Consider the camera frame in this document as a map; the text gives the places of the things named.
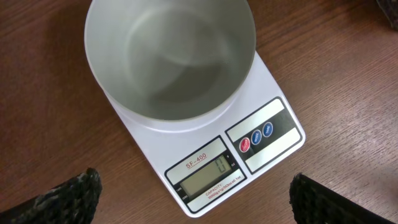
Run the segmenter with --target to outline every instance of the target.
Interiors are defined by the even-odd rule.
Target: black object
[[[0,213],[0,223],[89,224],[102,191],[99,173],[82,173],[12,209]]]
[[[391,27],[398,30],[398,0],[377,0],[377,3],[390,20]]]
[[[298,224],[393,224],[302,174],[290,185],[290,204]]]

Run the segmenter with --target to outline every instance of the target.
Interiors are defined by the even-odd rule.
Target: button
[[[255,130],[253,131],[253,134],[251,134],[251,143],[255,146],[257,146],[261,142],[261,131],[260,130]]]
[[[250,139],[249,138],[243,138],[241,140],[241,143],[239,143],[239,149],[241,152],[247,152],[250,148]]]
[[[266,138],[271,136],[272,132],[274,130],[274,126],[272,125],[271,122],[267,122],[264,127],[262,128],[262,135]]]

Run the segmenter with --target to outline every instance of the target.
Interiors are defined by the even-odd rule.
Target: digital scale
[[[190,217],[202,216],[305,141],[303,128],[257,52],[231,102],[193,120],[145,119],[108,98]]]

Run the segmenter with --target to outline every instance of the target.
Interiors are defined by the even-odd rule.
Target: wooden table
[[[249,0],[257,51],[307,133],[304,147],[188,218],[93,78],[89,0],[0,0],[0,210],[99,170],[93,223],[294,223],[303,172],[398,222],[398,32],[371,0]]]

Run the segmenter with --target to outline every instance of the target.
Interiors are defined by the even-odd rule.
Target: table
[[[370,0],[249,0],[257,51],[307,134],[199,219],[156,176],[93,78],[89,0],[0,0],[0,210],[96,168],[93,223],[295,223],[303,172],[398,222],[398,32]]]

